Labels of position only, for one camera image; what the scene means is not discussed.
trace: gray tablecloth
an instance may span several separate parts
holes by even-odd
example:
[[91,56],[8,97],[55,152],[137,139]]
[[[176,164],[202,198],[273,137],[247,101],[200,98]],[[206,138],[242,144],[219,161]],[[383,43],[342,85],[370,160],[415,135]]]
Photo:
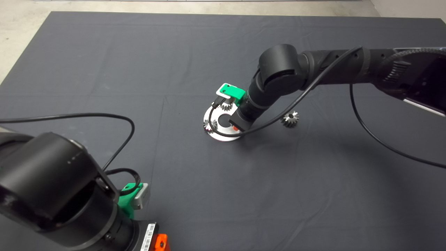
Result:
[[[356,121],[346,85],[321,86],[275,124],[223,143],[202,117],[224,82],[248,86],[260,54],[445,46],[439,19],[51,13],[0,85],[0,117],[118,113],[135,137],[110,168],[151,184],[138,219],[153,219],[173,251],[444,250],[446,170],[384,149]],[[358,109],[391,145],[446,163],[445,119],[355,87]],[[281,111],[280,99],[259,122]],[[11,125],[84,144],[104,164],[129,127],[112,119]],[[131,181],[115,176],[117,187]],[[1,250],[60,247],[0,217]]]

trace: metal gear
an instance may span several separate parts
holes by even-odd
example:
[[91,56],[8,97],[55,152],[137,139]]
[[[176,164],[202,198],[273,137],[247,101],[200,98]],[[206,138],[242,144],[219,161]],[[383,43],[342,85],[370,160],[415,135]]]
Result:
[[294,128],[297,126],[297,122],[299,121],[299,114],[296,111],[292,111],[287,113],[282,119],[281,122],[286,128]]
[[223,103],[220,105],[220,107],[223,111],[227,112],[232,109],[232,104],[233,103],[230,103],[230,104]]
[[[217,128],[217,127],[218,127],[218,125],[217,125],[217,121],[216,121],[216,120],[213,120],[213,121],[212,121],[212,126],[213,126],[214,128]],[[204,131],[205,131],[205,132],[213,133],[212,128],[211,128],[211,126],[209,125],[209,121],[208,121],[207,119],[203,121],[203,128],[204,128]]]

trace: red component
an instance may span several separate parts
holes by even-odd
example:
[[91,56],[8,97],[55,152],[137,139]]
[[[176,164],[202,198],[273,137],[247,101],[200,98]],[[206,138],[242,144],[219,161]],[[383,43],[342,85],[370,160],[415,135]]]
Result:
[[158,234],[157,241],[155,242],[155,251],[170,251],[167,234]]

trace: cable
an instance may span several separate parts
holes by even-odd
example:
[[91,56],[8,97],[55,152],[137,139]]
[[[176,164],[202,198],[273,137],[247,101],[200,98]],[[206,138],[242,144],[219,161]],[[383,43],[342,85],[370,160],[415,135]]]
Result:
[[212,125],[212,112],[215,110],[215,108],[213,107],[211,109],[211,112],[209,113],[209,126],[211,127],[212,131],[218,135],[222,135],[225,137],[231,137],[231,138],[235,138],[235,137],[240,137],[240,136],[244,136],[247,134],[251,134],[254,132],[257,132],[267,126],[270,126],[272,124],[274,124],[276,121],[280,120],[281,118],[283,118],[287,113],[289,113],[291,111],[291,109],[293,109],[297,104],[299,104],[299,102],[314,88],[316,87],[316,85],[318,85],[321,80],[335,67],[337,66],[340,62],[342,62],[346,57],[350,56],[352,53],[357,52],[358,50],[362,49],[362,46],[359,47],[355,47],[353,49],[350,49],[348,51],[346,51],[344,54],[342,54],[339,58],[337,58],[335,61],[333,61],[333,63],[331,63],[321,74],[319,74],[319,76],[317,76],[313,82],[311,82],[311,84],[293,101],[293,103],[291,103],[283,112],[281,112],[279,115],[277,115],[276,117],[274,117],[273,119],[271,119],[270,121],[266,122],[265,124],[256,127],[254,129],[250,129],[248,131],[245,132],[240,132],[238,134],[225,134],[222,132],[219,132],[213,125]]
[[127,172],[127,173],[131,174],[135,178],[135,186],[129,190],[125,190],[125,191],[121,190],[119,192],[119,194],[120,194],[120,196],[131,194],[138,188],[139,184],[141,183],[141,178],[135,170],[130,169],[130,168],[115,168],[113,170],[105,171],[105,174],[112,175],[112,174],[121,173],[121,172]]
[[24,118],[10,118],[10,119],[0,119],[0,124],[10,124],[10,123],[27,123],[27,122],[37,122],[37,121],[46,121],[46,120],[57,120],[57,119],[65,119],[65,118],[75,118],[75,117],[109,117],[116,118],[120,120],[125,120],[130,123],[132,127],[129,135],[122,143],[122,145],[116,150],[116,152],[110,157],[110,159],[105,163],[102,167],[102,170],[107,169],[110,163],[116,158],[116,156],[121,152],[121,150],[127,145],[130,139],[133,137],[135,133],[135,123],[128,117],[111,114],[111,113],[72,113],[72,114],[59,114],[59,115],[51,115],[51,116],[42,116],[42,117],[24,117]]
[[440,164],[440,163],[436,163],[436,162],[428,161],[428,160],[425,160],[425,159],[417,158],[417,157],[415,157],[415,156],[412,156],[412,155],[406,154],[406,153],[404,153],[404,152],[402,152],[402,151],[399,151],[399,150],[397,150],[397,149],[391,147],[390,145],[384,143],[384,142],[383,142],[382,140],[380,140],[376,135],[374,135],[374,134],[370,131],[370,129],[365,125],[364,121],[361,119],[361,116],[360,116],[359,113],[358,113],[358,109],[356,108],[356,104],[355,104],[355,98],[353,97],[353,85],[352,85],[352,84],[350,84],[350,100],[351,100],[351,106],[352,106],[352,108],[353,108],[353,112],[355,112],[355,116],[356,116],[356,118],[358,119],[359,123],[360,123],[361,126],[364,128],[364,130],[365,130],[365,131],[366,131],[372,138],[374,138],[379,144],[385,146],[387,149],[391,150],[392,152],[397,153],[397,154],[399,154],[399,155],[401,155],[401,156],[403,156],[403,157],[409,158],[409,159],[411,159],[411,160],[415,160],[415,161],[418,161],[418,162],[420,162],[420,163],[424,163],[424,164],[428,164],[428,165],[431,165],[431,166],[441,167],[441,168],[445,168],[445,169],[446,169],[446,165],[444,165],[444,164]]

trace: barcode label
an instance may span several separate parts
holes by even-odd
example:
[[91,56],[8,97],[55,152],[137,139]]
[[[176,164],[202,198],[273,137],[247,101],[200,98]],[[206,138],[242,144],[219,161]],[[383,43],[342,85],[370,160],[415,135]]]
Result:
[[149,224],[144,235],[141,251],[149,251],[150,243],[152,242],[153,231],[155,230],[155,224]]

